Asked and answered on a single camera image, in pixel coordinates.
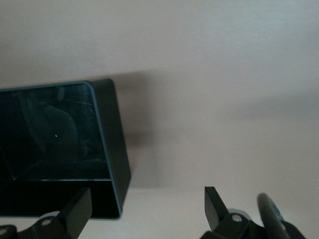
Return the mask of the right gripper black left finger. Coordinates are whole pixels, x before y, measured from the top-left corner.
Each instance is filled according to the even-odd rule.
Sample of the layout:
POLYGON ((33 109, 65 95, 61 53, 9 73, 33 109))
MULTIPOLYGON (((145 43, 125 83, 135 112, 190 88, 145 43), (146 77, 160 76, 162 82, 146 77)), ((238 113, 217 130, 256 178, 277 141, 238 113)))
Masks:
POLYGON ((82 188, 56 215, 39 219, 23 231, 1 225, 2 239, 77 239, 91 218, 91 190, 82 188))

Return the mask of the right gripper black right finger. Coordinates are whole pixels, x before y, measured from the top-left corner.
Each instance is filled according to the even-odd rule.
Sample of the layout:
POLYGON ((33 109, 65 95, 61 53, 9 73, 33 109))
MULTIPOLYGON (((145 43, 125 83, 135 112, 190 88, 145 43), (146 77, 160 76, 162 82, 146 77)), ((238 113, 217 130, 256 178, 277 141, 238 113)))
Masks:
POLYGON ((226 208, 215 187, 204 189, 205 215, 210 230, 203 239, 263 239, 264 228, 241 213, 226 208))

